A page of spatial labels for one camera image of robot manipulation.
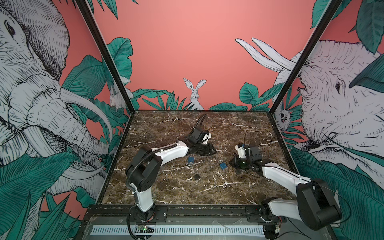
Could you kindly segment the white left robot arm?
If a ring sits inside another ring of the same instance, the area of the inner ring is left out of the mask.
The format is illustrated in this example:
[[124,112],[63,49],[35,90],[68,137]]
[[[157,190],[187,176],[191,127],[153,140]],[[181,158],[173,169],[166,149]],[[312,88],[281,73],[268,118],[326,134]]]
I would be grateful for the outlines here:
[[209,142],[211,137],[209,131],[193,128],[188,135],[178,138],[173,144],[159,148],[140,148],[126,168],[126,185],[134,194],[138,210],[147,213],[155,205],[152,185],[163,165],[193,154],[203,157],[216,154],[216,149]]

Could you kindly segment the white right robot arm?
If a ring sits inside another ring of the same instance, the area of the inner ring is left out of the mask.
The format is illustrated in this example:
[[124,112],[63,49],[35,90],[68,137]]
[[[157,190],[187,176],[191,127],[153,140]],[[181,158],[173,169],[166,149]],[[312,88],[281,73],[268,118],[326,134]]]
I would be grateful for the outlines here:
[[342,211],[325,181],[303,177],[263,159],[255,145],[240,143],[235,150],[234,158],[229,162],[233,168],[250,170],[279,184],[297,198],[295,201],[279,198],[264,200],[259,210],[264,222],[271,223],[277,217],[292,218],[317,231],[342,219]]

